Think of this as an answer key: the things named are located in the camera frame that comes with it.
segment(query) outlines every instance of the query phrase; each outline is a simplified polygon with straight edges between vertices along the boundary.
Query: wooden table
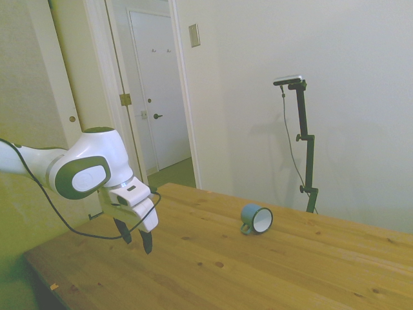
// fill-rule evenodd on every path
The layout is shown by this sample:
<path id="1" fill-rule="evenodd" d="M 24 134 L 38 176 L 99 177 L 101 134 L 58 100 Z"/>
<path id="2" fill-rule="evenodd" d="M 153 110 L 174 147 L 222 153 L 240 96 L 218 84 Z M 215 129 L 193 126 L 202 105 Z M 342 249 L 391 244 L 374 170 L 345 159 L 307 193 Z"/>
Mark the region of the wooden table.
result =
<path id="1" fill-rule="evenodd" d="M 252 201 L 159 192 L 149 255 L 138 231 L 129 245 L 68 232 L 25 257 L 69 309 L 413 309 L 413 235 L 259 203 L 274 222 L 245 236 Z M 105 215 L 79 230 L 117 234 Z"/>

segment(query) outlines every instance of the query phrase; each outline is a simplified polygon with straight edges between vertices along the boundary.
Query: green floor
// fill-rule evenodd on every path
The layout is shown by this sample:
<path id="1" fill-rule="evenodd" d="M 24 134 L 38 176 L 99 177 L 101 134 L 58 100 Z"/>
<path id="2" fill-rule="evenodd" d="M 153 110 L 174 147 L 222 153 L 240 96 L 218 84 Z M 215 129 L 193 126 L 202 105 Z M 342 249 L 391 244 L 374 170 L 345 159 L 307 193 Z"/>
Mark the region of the green floor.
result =
<path id="1" fill-rule="evenodd" d="M 196 187 L 192 158 L 183 160 L 175 165 L 160 170 L 148 176 L 149 185 L 160 187 L 166 183 L 175 183 Z"/>

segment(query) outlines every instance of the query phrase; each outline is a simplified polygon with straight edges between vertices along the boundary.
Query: black cable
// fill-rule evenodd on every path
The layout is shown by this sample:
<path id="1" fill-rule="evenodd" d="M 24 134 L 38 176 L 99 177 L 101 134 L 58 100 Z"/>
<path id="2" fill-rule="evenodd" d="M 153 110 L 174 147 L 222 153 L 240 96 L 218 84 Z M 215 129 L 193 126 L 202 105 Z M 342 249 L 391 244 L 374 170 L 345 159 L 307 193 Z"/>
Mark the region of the black cable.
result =
<path id="1" fill-rule="evenodd" d="M 72 228 L 69 223 L 63 218 L 63 216 L 60 214 L 60 212 L 56 209 L 55 205 L 53 204 L 53 202 L 51 201 L 49 195 L 47 194 L 45 188 L 43 187 L 43 185 L 41 185 L 40 181 L 34 176 L 34 174 L 32 173 L 32 171 L 29 169 L 25 159 L 23 158 L 23 156 L 21 155 L 21 153 L 19 152 L 19 150 L 9 141 L 4 140 L 2 138 L 0 138 L 0 141 L 6 143 L 8 146 L 10 146 L 19 156 L 21 163 L 23 164 L 23 166 L 25 166 L 25 169 L 27 170 L 27 172 L 29 173 L 29 175 L 32 177 L 32 179 L 36 182 L 36 184 L 40 187 L 40 189 L 42 190 L 43 194 L 46 196 L 46 199 L 49 201 L 49 204 L 52 206 L 53 210 L 55 211 L 55 213 L 58 215 L 58 217 L 60 217 L 61 221 L 66 225 L 67 228 L 69 228 L 73 233 L 76 234 L 80 234 L 81 236 L 86 236 L 86 237 L 91 237 L 91 238 L 99 238 L 99 239 L 106 239 L 106 240 L 115 240 L 115 239 L 120 239 L 123 236 L 116 236 L 116 237 L 107 237 L 107 236 L 98 236 L 95 234 L 87 234 L 85 232 L 80 232 L 75 230 L 74 228 Z M 139 224 L 141 224 L 143 222 L 143 220 L 152 212 L 152 210 L 155 209 L 155 207 L 158 205 L 158 203 L 161 201 L 162 196 L 160 195 L 160 193 L 158 192 L 153 192 L 153 194 L 159 196 L 158 201 L 155 203 L 155 205 L 149 210 L 149 212 L 142 218 L 142 220 L 139 221 L 139 223 L 137 223 L 135 226 L 132 227 L 132 229 L 129 230 L 129 233 L 131 233 L 136 227 L 139 226 Z"/>
<path id="2" fill-rule="evenodd" d="M 302 177 L 301 174 L 299 173 L 299 170 L 298 170 L 297 164 L 296 164 L 296 160 L 294 159 L 294 155 L 293 155 L 293 153 L 292 153 L 290 133 L 289 133 L 289 131 L 288 131 L 287 119 L 286 119 L 286 117 L 285 117 L 285 93 L 284 93 L 284 88 L 283 88 L 282 85 L 280 85 L 279 87 L 281 88 L 282 97 L 283 97 L 284 124 L 285 124 L 285 129 L 286 129 L 286 131 L 287 131 L 288 144 L 290 145 L 290 153 L 291 153 L 292 162 L 294 163 L 294 166 L 295 166 L 295 168 L 296 168 L 296 171 L 297 171 L 297 173 L 298 173 L 298 176 L 299 176 L 299 178 L 300 178 L 300 180 L 301 180 L 301 184 L 303 185 L 303 187 L 305 187 L 304 181 L 303 181 L 303 177 Z"/>

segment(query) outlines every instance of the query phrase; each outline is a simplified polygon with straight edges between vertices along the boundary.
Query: mug handle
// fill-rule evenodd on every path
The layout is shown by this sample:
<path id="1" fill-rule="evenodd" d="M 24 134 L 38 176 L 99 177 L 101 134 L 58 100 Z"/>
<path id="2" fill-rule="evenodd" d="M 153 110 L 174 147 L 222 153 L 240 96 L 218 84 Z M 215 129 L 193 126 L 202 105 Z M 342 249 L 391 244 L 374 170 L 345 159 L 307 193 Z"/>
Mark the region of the mug handle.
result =
<path id="1" fill-rule="evenodd" d="M 241 228 L 240 228 L 241 232 L 242 232 L 243 234 L 250 234 L 250 233 L 251 233 L 251 227 L 248 228 L 247 231 L 244 231 L 243 228 L 244 228 L 245 226 L 247 226 L 246 223 L 244 223 L 244 224 L 241 226 Z"/>

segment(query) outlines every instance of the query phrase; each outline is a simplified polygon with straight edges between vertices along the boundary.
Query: white wall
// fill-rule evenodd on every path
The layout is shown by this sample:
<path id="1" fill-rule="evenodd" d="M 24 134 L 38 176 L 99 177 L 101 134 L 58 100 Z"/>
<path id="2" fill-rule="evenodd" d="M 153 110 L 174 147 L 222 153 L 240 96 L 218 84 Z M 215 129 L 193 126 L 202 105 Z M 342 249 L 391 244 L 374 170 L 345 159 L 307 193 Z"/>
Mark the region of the white wall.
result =
<path id="1" fill-rule="evenodd" d="M 411 1 L 176 3 L 204 189 L 306 209 L 272 86 L 302 74 L 318 211 L 413 233 Z M 295 92 L 286 100 L 304 176 Z"/>
<path id="2" fill-rule="evenodd" d="M 146 107 L 137 70 L 132 35 L 130 33 L 128 10 L 168 15 L 169 6 L 167 2 L 160 0 L 117 0 L 111 1 L 111 4 L 116 20 L 116 30 L 119 35 L 121 49 L 119 56 L 121 56 L 121 60 L 125 64 L 126 77 L 124 78 L 128 82 L 128 91 L 130 92 L 134 107 L 146 171 L 150 174 L 157 171 L 156 157 L 150 137 L 148 120 L 141 117 L 141 111 L 146 110 Z"/>

